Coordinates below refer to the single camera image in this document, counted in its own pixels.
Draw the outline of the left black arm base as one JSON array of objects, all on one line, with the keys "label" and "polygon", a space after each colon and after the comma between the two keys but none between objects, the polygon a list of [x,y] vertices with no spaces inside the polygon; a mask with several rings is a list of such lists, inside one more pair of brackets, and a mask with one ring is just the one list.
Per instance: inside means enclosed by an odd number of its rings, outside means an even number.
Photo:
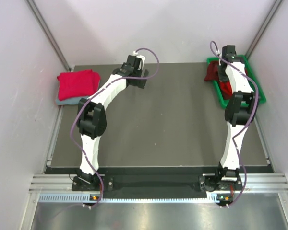
[{"label": "left black arm base", "polygon": [[[114,186],[114,180],[113,177],[105,177],[101,176],[101,179],[103,181],[103,188],[104,191],[112,191]],[[85,180],[81,177],[74,177],[73,183],[72,183],[72,191],[101,191],[101,181],[100,179],[94,175],[89,182],[88,180]]]}]

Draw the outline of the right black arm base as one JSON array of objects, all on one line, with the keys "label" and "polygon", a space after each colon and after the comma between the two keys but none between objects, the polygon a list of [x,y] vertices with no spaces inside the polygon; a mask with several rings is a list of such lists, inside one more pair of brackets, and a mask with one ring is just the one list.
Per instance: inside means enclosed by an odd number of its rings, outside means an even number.
[{"label": "right black arm base", "polygon": [[214,174],[200,175],[199,186],[205,192],[225,191],[229,193],[232,189],[240,191],[242,189],[242,181],[240,176],[220,177]]}]

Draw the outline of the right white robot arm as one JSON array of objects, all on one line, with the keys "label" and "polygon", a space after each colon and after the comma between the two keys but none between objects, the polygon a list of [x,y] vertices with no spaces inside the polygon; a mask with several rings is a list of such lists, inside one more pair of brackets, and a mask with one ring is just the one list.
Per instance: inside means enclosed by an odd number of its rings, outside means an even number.
[{"label": "right white robot arm", "polygon": [[214,178],[216,187],[224,190],[240,182],[240,150],[259,99],[249,83],[245,61],[237,55],[235,46],[224,46],[218,56],[221,58],[218,66],[220,82],[229,83],[232,89],[224,114],[228,128],[225,150]]}]

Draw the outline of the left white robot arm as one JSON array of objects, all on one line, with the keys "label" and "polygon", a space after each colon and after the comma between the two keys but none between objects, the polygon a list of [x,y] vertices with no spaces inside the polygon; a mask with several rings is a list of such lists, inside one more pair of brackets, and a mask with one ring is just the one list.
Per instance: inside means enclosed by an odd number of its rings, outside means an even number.
[{"label": "left white robot arm", "polygon": [[77,176],[83,181],[83,185],[94,190],[99,186],[99,178],[96,171],[98,164],[98,148],[101,136],[106,130],[106,108],[114,98],[129,85],[144,88],[146,80],[141,76],[147,76],[144,69],[145,56],[134,52],[129,55],[127,61],[121,67],[113,70],[109,79],[93,95],[87,99],[81,99],[78,103],[76,125],[81,137],[82,161]]}]

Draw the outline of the bright red t-shirt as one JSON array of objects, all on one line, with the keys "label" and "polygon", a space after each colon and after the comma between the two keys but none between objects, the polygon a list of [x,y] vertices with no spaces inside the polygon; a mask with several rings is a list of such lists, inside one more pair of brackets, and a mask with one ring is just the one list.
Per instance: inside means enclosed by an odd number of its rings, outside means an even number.
[{"label": "bright red t-shirt", "polygon": [[229,81],[218,82],[222,97],[224,100],[229,100],[233,95],[233,90]]}]

